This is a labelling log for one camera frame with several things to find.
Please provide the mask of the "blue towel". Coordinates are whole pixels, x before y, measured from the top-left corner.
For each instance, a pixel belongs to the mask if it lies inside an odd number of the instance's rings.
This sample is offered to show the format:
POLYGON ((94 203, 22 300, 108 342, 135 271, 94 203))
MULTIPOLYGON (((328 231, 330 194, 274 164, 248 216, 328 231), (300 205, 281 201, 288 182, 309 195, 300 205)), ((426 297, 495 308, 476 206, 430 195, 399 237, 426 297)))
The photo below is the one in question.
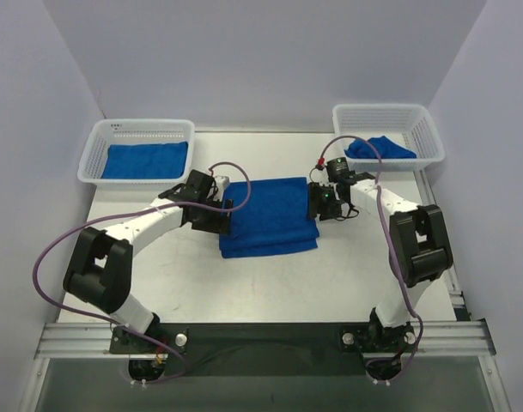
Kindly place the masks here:
POLYGON ((246 205, 231 216, 229 235, 219 237, 222 257, 255 258, 311 251, 318 247, 319 230, 307 217, 307 179, 283 179, 234 182, 224 192, 226 200, 246 205))
POLYGON ((187 142, 112 145, 103 179, 176 179, 185 170, 187 142))

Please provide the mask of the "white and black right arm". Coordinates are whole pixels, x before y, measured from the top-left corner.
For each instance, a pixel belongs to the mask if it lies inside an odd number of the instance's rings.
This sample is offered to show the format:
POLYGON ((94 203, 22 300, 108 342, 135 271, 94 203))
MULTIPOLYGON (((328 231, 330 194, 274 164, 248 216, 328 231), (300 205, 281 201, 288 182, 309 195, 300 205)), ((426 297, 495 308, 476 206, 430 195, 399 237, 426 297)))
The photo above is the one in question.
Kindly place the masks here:
POLYGON ((344 157, 321 158, 313 169, 327 181, 308 183, 310 219, 346 221, 365 212, 380 220, 396 287, 373 314, 383 330, 406 325, 424 292, 453 265, 441 209, 402 198, 382 187, 378 175, 350 170, 344 157))

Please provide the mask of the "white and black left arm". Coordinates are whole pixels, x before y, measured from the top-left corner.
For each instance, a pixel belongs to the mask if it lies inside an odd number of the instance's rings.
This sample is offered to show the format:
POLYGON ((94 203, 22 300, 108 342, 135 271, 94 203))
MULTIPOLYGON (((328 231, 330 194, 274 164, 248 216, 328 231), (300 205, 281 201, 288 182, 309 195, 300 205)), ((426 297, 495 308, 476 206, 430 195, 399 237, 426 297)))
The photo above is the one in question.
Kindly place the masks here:
POLYGON ((163 234, 187 224, 229 234, 233 200, 223 200, 229 178, 197 170, 161 194, 146 213, 103 229, 87 227, 76 241, 64 291, 146 336, 159 337, 160 319, 131 294, 133 258, 163 234))

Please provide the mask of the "white basket with towels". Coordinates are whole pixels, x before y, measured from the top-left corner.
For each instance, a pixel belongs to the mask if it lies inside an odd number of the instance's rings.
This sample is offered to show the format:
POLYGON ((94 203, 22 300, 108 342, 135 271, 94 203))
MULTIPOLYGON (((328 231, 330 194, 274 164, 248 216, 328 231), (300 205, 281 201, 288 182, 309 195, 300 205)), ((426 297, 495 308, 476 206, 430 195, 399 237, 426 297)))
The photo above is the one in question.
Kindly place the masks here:
POLYGON ((339 104, 332 110, 337 136, 386 137, 416 154, 413 159, 382 158, 385 172, 417 172, 444 160, 445 151, 429 112, 414 104, 339 104))

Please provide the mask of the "crumpled blue towels pile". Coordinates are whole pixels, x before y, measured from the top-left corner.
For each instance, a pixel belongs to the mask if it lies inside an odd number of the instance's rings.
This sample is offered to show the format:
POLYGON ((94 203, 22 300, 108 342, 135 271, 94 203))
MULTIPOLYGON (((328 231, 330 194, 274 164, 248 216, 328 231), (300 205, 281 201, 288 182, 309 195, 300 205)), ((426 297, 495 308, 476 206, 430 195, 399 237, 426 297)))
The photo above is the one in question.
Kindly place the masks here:
POLYGON ((366 142, 359 140, 353 141, 344 151, 345 155, 351 159, 377 160, 380 155, 382 160, 401 160, 416 159, 417 154, 407 148, 397 145, 387 136, 371 137, 366 142))

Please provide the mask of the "empty white plastic basket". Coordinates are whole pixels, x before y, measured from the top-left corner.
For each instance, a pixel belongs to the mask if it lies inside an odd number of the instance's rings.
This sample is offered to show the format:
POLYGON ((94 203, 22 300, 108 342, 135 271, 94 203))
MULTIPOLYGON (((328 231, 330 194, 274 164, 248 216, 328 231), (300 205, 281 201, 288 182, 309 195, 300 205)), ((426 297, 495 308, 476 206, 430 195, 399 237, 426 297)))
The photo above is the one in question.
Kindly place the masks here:
POLYGON ((154 190, 176 185, 185 180, 192 167, 195 145, 195 125, 186 119, 167 118, 121 118, 104 119, 91 130, 77 169, 80 181, 108 190, 154 190), (109 159, 109 150, 116 146, 137 146, 147 144, 186 145, 183 154, 182 171, 172 178, 133 177, 110 179, 103 173, 109 159))

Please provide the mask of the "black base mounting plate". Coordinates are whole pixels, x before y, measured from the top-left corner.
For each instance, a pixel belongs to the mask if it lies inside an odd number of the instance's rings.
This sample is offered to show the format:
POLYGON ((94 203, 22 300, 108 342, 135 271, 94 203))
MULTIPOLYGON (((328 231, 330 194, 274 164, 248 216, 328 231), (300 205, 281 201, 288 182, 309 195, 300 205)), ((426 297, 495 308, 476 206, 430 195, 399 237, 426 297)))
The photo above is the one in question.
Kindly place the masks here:
POLYGON ((154 342, 116 328, 110 354, 129 356, 137 380, 187 377, 396 376, 416 340, 411 324, 356 323, 158 324, 154 342))

